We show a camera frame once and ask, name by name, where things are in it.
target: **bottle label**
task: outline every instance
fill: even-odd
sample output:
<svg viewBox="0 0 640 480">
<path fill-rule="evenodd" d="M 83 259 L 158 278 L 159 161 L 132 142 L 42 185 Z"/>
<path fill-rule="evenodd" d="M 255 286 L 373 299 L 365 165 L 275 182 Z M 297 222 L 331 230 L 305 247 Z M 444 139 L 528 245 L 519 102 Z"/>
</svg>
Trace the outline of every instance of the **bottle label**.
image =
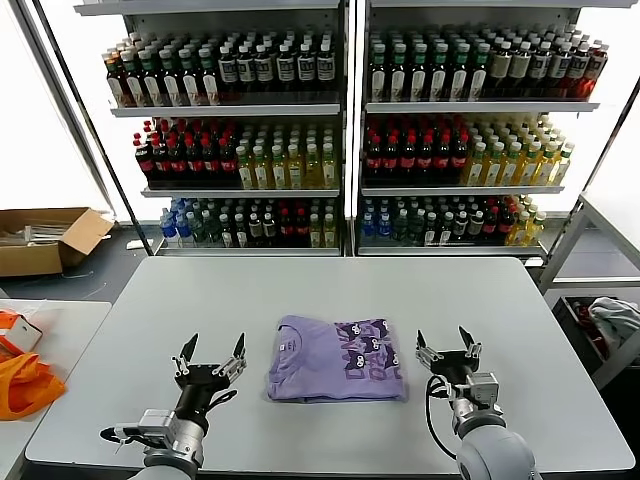
<svg viewBox="0 0 640 480">
<path fill-rule="evenodd" d="M 391 75 L 391 101 L 402 101 L 402 89 L 404 87 L 404 72 L 393 72 Z"/>
<path fill-rule="evenodd" d="M 242 167 L 238 170 L 240 173 L 240 180 L 242 180 L 242 188 L 245 190 L 251 190 L 253 188 L 253 180 L 251 179 L 251 172 L 247 167 Z"/>
<path fill-rule="evenodd" d="M 551 170 L 553 170 L 553 165 L 551 164 L 543 163 L 542 165 L 540 165 L 538 177 L 536 178 L 537 186 L 544 187 L 549 182 L 549 175 L 551 175 Z"/>
<path fill-rule="evenodd" d="M 442 96 L 442 86 L 444 85 L 444 77 L 446 73 L 438 70 L 433 73 L 433 77 L 431 78 L 431 87 L 429 89 L 429 101 L 437 102 L 440 100 Z"/>
<path fill-rule="evenodd" d="M 302 175 L 298 167 L 289 167 L 289 177 L 291 178 L 291 188 L 300 190 L 302 188 Z"/>
<path fill-rule="evenodd" d="M 303 82 L 316 79 L 316 59 L 314 57 L 298 57 L 298 76 Z"/>
<path fill-rule="evenodd" d="M 471 87 L 469 89 L 469 101 L 477 102 L 480 99 L 482 93 L 482 87 L 484 86 L 484 79 L 487 76 L 487 72 L 484 70 L 478 70 L 473 73 L 471 78 Z"/>
<path fill-rule="evenodd" d="M 384 92 L 384 72 L 373 72 L 371 75 L 371 101 L 374 103 L 382 101 Z"/>
<path fill-rule="evenodd" d="M 227 84 L 236 83 L 238 81 L 238 69 L 235 60 L 218 60 L 220 67 L 220 77 Z"/>
<path fill-rule="evenodd" d="M 142 93 L 140 81 L 137 78 L 128 77 L 127 85 L 129 85 L 129 89 L 131 90 L 131 95 L 133 95 L 133 100 L 136 102 L 136 106 L 144 107 L 144 94 Z"/>
<path fill-rule="evenodd" d="M 124 92 L 122 91 L 122 86 L 120 85 L 120 82 L 115 78 L 108 78 L 107 82 L 111 87 L 111 93 L 113 93 L 113 98 L 116 99 L 116 103 L 118 104 L 118 107 L 120 108 L 124 107 L 125 105 Z"/>
<path fill-rule="evenodd" d="M 336 66 L 333 55 L 329 58 L 318 58 L 318 78 L 322 82 L 331 82 L 336 77 Z"/>
<path fill-rule="evenodd" d="M 219 105 L 220 97 L 218 96 L 218 84 L 213 75 L 205 75 L 202 77 L 204 88 L 207 91 L 207 100 L 209 105 Z"/>
<path fill-rule="evenodd" d="M 502 178 L 500 179 L 501 187 L 508 187 L 511 185 L 511 179 L 513 178 L 513 174 L 516 171 L 516 164 L 509 163 L 506 167 L 504 167 L 504 172 L 502 172 Z"/>
<path fill-rule="evenodd" d="M 402 157 L 400 159 L 400 166 L 402 168 L 413 168 L 416 163 L 416 159 L 413 157 Z"/>
<path fill-rule="evenodd" d="M 293 58 L 278 58 L 278 78 L 281 82 L 293 82 L 296 79 Z"/>
<path fill-rule="evenodd" d="M 259 82 L 268 83 L 273 81 L 273 63 L 271 63 L 271 57 L 256 58 L 254 64 Z"/>
<path fill-rule="evenodd" d="M 480 180 L 481 173 L 482 173 L 481 163 L 475 163 L 471 165 L 471 170 L 469 170 L 469 179 L 467 180 L 467 187 L 477 186 L 478 181 Z"/>
<path fill-rule="evenodd" d="M 451 238 L 451 232 L 449 230 L 443 230 L 440 234 L 440 246 L 449 243 L 449 238 Z"/>
<path fill-rule="evenodd" d="M 145 77 L 144 84 L 147 86 L 147 91 L 149 92 L 149 97 L 151 98 L 151 103 L 153 103 L 154 107 L 162 107 L 162 95 L 160 94 L 160 89 L 158 88 L 158 82 L 153 77 Z"/>
<path fill-rule="evenodd" d="M 411 98 L 412 102 L 419 102 L 422 100 L 422 90 L 424 89 L 424 79 L 426 77 L 425 72 L 417 71 L 413 72 L 411 77 Z"/>
<path fill-rule="evenodd" d="M 458 70 L 453 74 L 453 81 L 451 83 L 451 96 L 450 102 L 458 102 L 462 98 L 462 92 L 464 91 L 464 82 L 467 79 L 467 72 L 464 70 Z"/>
<path fill-rule="evenodd" d="M 184 82 L 184 88 L 187 90 L 187 96 L 189 97 L 189 103 L 191 105 L 198 105 L 198 85 L 196 85 L 195 77 L 191 75 L 185 75 L 182 77 Z"/>
<path fill-rule="evenodd" d="M 240 248 L 246 248 L 247 232 L 238 232 L 238 245 L 240 245 Z"/>
<path fill-rule="evenodd" d="M 520 185 L 530 185 L 531 177 L 533 177 L 533 173 L 536 171 L 536 167 L 538 165 L 536 163 L 528 163 L 525 165 L 524 170 L 522 171 L 522 176 L 520 177 Z"/>
<path fill-rule="evenodd" d="M 167 87 L 167 93 L 169 94 L 169 100 L 174 107 L 180 106 L 180 91 L 178 90 L 178 82 L 173 77 L 164 77 L 164 84 Z"/>
<path fill-rule="evenodd" d="M 258 188 L 260 190 L 267 190 L 269 188 L 266 168 L 256 167 L 256 180 L 258 181 Z"/>
<path fill-rule="evenodd" d="M 287 182 L 284 176 L 284 167 L 274 166 L 273 167 L 273 178 L 276 182 L 276 188 L 282 190 L 286 188 Z"/>
</svg>

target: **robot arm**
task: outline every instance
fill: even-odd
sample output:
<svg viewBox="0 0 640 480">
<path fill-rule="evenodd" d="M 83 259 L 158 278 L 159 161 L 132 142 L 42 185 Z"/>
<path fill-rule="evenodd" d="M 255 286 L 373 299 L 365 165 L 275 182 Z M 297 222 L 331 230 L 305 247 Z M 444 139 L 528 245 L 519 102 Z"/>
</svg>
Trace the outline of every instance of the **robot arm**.
<svg viewBox="0 0 640 480">
<path fill-rule="evenodd" d="M 479 373 L 482 344 L 462 327 L 466 350 L 437 352 L 418 330 L 416 357 L 433 373 L 427 383 L 426 417 L 438 446 L 456 460 L 464 480 L 541 480 L 531 449 L 520 435 L 506 428 L 497 405 L 498 381 Z M 462 443 L 451 453 L 438 439 L 431 423 L 429 399 L 446 398 L 453 411 L 452 427 Z"/>
</svg>

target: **yellow bottle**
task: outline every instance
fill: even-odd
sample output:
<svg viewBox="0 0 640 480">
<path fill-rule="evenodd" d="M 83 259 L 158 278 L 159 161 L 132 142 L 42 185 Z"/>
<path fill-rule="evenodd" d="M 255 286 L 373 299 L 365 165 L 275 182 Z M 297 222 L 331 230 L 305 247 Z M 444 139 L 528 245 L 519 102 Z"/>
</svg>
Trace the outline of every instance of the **yellow bottle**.
<svg viewBox="0 0 640 480">
<path fill-rule="evenodd" d="M 544 187 L 549 183 L 549 177 L 551 176 L 551 171 L 553 170 L 553 166 L 556 163 L 556 152 L 558 150 L 558 144 L 556 142 L 547 143 L 544 154 L 540 160 L 540 164 L 536 169 L 536 173 L 533 175 L 533 185 L 538 187 Z"/>
<path fill-rule="evenodd" d="M 494 187 L 496 185 L 503 153 L 504 143 L 496 142 L 493 144 L 491 154 L 485 155 L 484 165 L 482 166 L 482 174 L 480 175 L 480 184 L 482 186 Z"/>
<path fill-rule="evenodd" d="M 289 180 L 289 172 L 287 169 L 287 162 L 284 155 L 282 155 L 282 147 L 280 145 L 274 145 L 271 147 L 271 153 L 273 154 L 273 181 L 276 190 L 284 190 L 291 186 Z"/>
<path fill-rule="evenodd" d="M 513 181 L 513 175 L 518 168 L 518 161 L 520 159 L 520 151 L 522 150 L 522 144 L 520 142 L 511 142 L 509 147 L 509 153 L 503 155 L 500 171 L 498 172 L 498 185 L 501 187 L 508 187 Z"/>
<path fill-rule="evenodd" d="M 322 165 L 318 158 L 318 147 L 315 143 L 307 145 L 307 165 L 304 175 L 305 188 L 322 188 Z"/>
<path fill-rule="evenodd" d="M 507 235 L 505 245 L 521 246 L 527 235 L 527 224 L 529 223 L 529 212 L 522 212 L 518 215 L 518 221 Z"/>
<path fill-rule="evenodd" d="M 574 148 L 575 145 L 571 142 L 565 143 L 562 147 L 562 152 L 560 152 L 560 160 L 557 164 L 557 168 L 555 168 L 555 173 L 551 174 L 551 185 L 558 187 L 562 183 L 562 180 L 564 180 L 564 176 L 567 174 L 569 165 L 571 165 L 571 160 L 569 159 L 569 157 L 571 157 L 571 153 L 573 152 Z"/>
<path fill-rule="evenodd" d="M 304 171 L 302 159 L 300 158 L 300 153 L 298 152 L 298 145 L 289 145 L 288 152 L 289 161 L 287 163 L 289 170 L 289 179 L 291 181 L 291 189 L 302 190 L 302 177 L 304 175 Z"/>
<path fill-rule="evenodd" d="M 476 187 L 480 183 L 480 175 L 482 174 L 482 167 L 484 163 L 484 154 L 487 149 L 487 144 L 484 142 L 477 142 L 473 148 L 473 153 L 467 165 L 465 166 L 466 173 L 462 178 L 462 185 L 467 187 Z"/>
</svg>

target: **floor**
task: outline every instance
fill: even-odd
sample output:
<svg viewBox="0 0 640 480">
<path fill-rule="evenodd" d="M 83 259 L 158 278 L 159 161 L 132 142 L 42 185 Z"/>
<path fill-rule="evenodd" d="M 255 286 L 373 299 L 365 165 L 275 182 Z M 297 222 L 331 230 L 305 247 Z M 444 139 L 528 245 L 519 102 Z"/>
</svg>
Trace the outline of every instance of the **floor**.
<svg viewBox="0 0 640 480">
<path fill-rule="evenodd" d="M 150 227 L 151 236 L 157 235 L 157 229 Z M 543 243 L 553 241 L 555 231 L 545 232 Z M 64 274 L 28 277 L 19 279 L 0 279 L 0 289 L 9 297 L 53 300 L 95 300 L 115 302 L 139 263 L 146 257 L 144 250 L 126 250 L 130 240 L 136 240 L 133 230 L 113 231 L 111 237 L 103 240 L 96 250 L 77 268 Z M 580 238 L 569 256 L 559 276 L 634 276 L 635 267 L 596 229 L 588 229 Z M 640 303 L 640 288 L 609 290 L 550 290 L 545 295 L 550 308 L 560 296 L 615 295 L 619 298 Z M 640 372 L 625 371 L 609 384 L 602 392 L 607 406 L 625 435 L 636 457 L 640 458 L 640 418 L 629 412 L 629 385 L 638 384 Z M 65 479 L 124 479 L 130 476 L 126 472 L 91 471 L 82 469 L 30 467 L 25 480 L 39 478 Z M 616 479 L 640 478 L 640 468 Z M 589 476 L 589 478 L 607 478 L 607 476 Z"/>
</svg>

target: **cable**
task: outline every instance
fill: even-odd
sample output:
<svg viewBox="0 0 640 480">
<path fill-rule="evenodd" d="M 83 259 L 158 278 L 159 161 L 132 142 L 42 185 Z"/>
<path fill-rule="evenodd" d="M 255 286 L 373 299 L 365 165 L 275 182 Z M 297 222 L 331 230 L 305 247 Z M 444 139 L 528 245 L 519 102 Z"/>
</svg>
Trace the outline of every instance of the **cable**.
<svg viewBox="0 0 640 480">
<path fill-rule="evenodd" d="M 434 386 L 436 381 L 440 382 L 440 384 L 437 386 Z M 445 447 L 444 444 L 440 441 L 440 439 L 438 438 L 438 435 L 436 434 L 436 431 L 433 428 L 433 424 L 431 423 L 431 409 L 429 408 L 430 399 L 432 396 L 438 398 L 437 395 L 441 394 L 442 392 L 436 392 L 436 390 L 444 386 L 445 384 L 442 381 L 442 379 L 440 377 L 436 377 L 435 375 L 432 376 L 427 382 L 427 391 L 426 391 L 426 398 L 425 398 L 425 413 L 427 417 L 427 427 L 429 428 L 429 433 L 431 433 L 431 436 L 433 437 L 433 440 L 436 442 L 436 445 L 440 447 L 440 450 L 442 450 L 445 454 L 447 454 L 451 459 L 455 460 L 456 456 L 451 452 L 451 450 Z"/>
</svg>

